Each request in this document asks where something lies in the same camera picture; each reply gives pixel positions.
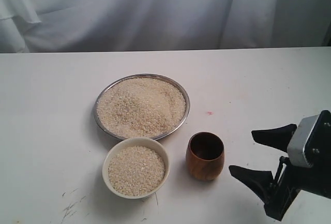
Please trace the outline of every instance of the white cloth backdrop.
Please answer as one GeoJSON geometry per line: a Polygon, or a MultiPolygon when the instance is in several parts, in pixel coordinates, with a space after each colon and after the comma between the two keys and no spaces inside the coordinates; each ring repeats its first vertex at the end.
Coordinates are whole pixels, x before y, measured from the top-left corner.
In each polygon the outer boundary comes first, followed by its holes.
{"type": "Polygon", "coordinates": [[[320,46],[329,0],[0,0],[0,52],[320,46]]]}

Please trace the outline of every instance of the brown wooden cup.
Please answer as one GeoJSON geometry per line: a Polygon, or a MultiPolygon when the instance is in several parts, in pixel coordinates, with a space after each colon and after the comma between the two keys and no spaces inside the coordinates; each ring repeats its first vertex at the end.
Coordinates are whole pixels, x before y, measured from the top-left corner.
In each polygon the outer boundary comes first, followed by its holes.
{"type": "Polygon", "coordinates": [[[186,149],[186,165],[196,179],[211,181],[218,177],[224,166],[224,145],[210,132],[192,136],[186,149]]]}

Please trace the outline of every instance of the rice pile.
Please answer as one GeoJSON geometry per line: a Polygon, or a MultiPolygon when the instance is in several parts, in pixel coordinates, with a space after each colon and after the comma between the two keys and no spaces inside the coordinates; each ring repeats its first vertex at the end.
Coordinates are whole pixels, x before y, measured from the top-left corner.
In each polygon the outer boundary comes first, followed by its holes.
{"type": "Polygon", "coordinates": [[[154,150],[132,146],[110,161],[108,175],[114,189],[127,196],[141,196],[154,190],[163,180],[165,166],[154,150]]]}
{"type": "Polygon", "coordinates": [[[169,132],[184,112],[181,92],[170,83],[151,78],[125,80],[107,90],[97,103],[104,127],[124,138],[169,132]]]}

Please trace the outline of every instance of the stainless steel tray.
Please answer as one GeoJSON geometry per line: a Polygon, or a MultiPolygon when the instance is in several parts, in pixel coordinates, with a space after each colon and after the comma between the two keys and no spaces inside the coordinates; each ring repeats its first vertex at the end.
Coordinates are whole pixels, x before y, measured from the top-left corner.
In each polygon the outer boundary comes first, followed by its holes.
{"type": "Polygon", "coordinates": [[[184,112],[184,116],[183,118],[181,119],[181,121],[178,123],[178,125],[172,129],[170,132],[166,132],[166,133],[163,133],[161,135],[158,135],[158,136],[155,136],[155,137],[149,137],[153,140],[159,140],[159,139],[162,139],[168,135],[170,135],[171,133],[173,133],[174,131],[176,131],[185,121],[185,119],[187,118],[188,116],[188,113],[190,111],[190,99],[185,91],[185,89],[180,85],[178,84],[177,82],[175,82],[174,80],[170,79],[170,78],[167,78],[167,77],[164,77],[164,76],[160,76],[160,75],[156,75],[156,74],[136,74],[136,75],[131,75],[131,76],[127,76],[127,77],[124,77],[124,78],[121,78],[115,82],[113,82],[112,84],[108,85],[101,93],[100,95],[98,96],[95,104],[94,104],[94,107],[93,107],[93,114],[94,114],[94,119],[95,121],[97,122],[98,126],[103,130],[105,131],[107,134],[109,134],[110,136],[114,137],[115,139],[117,140],[125,140],[126,138],[125,137],[121,137],[121,136],[117,136],[116,134],[110,132],[109,130],[107,130],[104,125],[101,123],[99,117],[98,117],[98,114],[97,114],[97,105],[98,105],[98,101],[100,99],[100,97],[102,96],[102,94],[104,92],[106,92],[107,90],[109,90],[111,87],[115,86],[117,83],[121,83],[125,80],[128,80],[128,79],[132,79],[132,78],[153,78],[153,79],[158,79],[158,80],[161,80],[161,81],[165,81],[167,83],[170,83],[171,85],[175,86],[183,95],[184,97],[184,100],[185,100],[185,103],[186,103],[186,107],[185,107],[185,112],[184,112]]]}

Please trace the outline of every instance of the robotic arm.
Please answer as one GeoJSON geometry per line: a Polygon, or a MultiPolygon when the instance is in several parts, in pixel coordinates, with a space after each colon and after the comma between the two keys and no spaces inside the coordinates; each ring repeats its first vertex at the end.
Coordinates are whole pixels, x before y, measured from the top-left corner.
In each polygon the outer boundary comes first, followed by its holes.
{"type": "Polygon", "coordinates": [[[280,157],[275,177],[271,171],[229,166],[231,175],[250,188],[263,202],[267,216],[281,221],[299,194],[305,190],[331,199],[331,113],[301,120],[271,130],[252,131],[262,145],[288,154],[280,157]]]}

